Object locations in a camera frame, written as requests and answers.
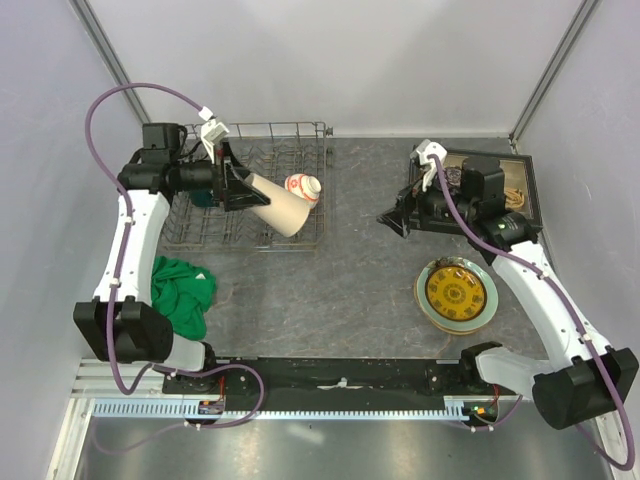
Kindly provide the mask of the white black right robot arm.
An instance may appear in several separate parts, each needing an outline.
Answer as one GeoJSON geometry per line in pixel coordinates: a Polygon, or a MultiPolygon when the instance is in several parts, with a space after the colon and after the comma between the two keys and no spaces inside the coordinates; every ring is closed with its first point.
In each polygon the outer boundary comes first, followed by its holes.
{"type": "Polygon", "coordinates": [[[498,385],[531,399],[557,430],[622,412],[639,369],[629,349],[617,350],[587,323],[560,285],[520,213],[510,210],[504,174],[494,158],[471,157],[451,186],[445,149],[422,142],[411,155],[423,177],[397,196],[379,222],[406,236],[413,215],[423,231],[465,235],[507,283],[543,341],[538,361],[486,342],[465,349],[451,364],[432,360],[257,358],[247,368],[256,380],[228,376],[236,409],[251,400],[261,411],[288,414],[424,416],[446,396],[480,395],[498,385]]]}

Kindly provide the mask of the beige cup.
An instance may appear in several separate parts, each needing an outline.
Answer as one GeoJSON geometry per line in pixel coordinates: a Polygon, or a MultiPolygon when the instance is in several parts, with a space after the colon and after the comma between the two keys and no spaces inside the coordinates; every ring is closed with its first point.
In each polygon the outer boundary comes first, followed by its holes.
{"type": "Polygon", "coordinates": [[[251,207],[254,215],[285,238],[302,229],[310,213],[305,199],[255,173],[250,174],[246,182],[270,200],[268,205],[251,207]]]}

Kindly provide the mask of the green flower plate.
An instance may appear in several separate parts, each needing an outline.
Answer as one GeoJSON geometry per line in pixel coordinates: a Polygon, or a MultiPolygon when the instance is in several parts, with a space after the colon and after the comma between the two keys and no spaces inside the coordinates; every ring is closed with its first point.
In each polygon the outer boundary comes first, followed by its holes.
{"type": "Polygon", "coordinates": [[[417,276],[417,278],[423,279],[426,283],[428,275],[435,268],[441,267],[441,266],[450,266],[450,265],[459,265],[459,266],[466,267],[472,272],[474,272],[480,278],[487,292],[487,303],[484,311],[476,318],[478,319],[488,319],[489,317],[493,318],[499,304],[497,288],[493,279],[477,264],[461,257],[441,257],[439,259],[436,259],[430,262],[427,266],[425,266],[420,272],[420,274],[417,276]]]}

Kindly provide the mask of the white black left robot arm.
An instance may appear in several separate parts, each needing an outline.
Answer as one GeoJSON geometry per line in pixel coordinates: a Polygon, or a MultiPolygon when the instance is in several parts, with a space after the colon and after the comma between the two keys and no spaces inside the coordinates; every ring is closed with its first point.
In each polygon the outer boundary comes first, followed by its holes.
{"type": "Polygon", "coordinates": [[[224,211],[269,207],[274,199],[232,153],[228,128],[211,118],[200,128],[205,159],[179,160],[177,124],[146,124],[138,161],[111,179],[119,193],[117,225],[101,280],[73,321],[95,356],[112,366],[146,362],[185,370],[185,382],[208,393],[219,382],[204,343],[175,333],[152,305],[152,270],[160,234],[178,193],[209,190],[224,211]]]}

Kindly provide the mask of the yellow patterned plate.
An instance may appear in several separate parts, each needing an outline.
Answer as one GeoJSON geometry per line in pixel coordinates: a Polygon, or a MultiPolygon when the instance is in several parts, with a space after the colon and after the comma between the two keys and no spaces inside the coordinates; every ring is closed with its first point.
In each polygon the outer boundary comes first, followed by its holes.
{"type": "Polygon", "coordinates": [[[478,317],[487,303],[483,282],[459,265],[435,268],[428,275],[424,290],[428,305],[437,314],[458,323],[478,317]]]}

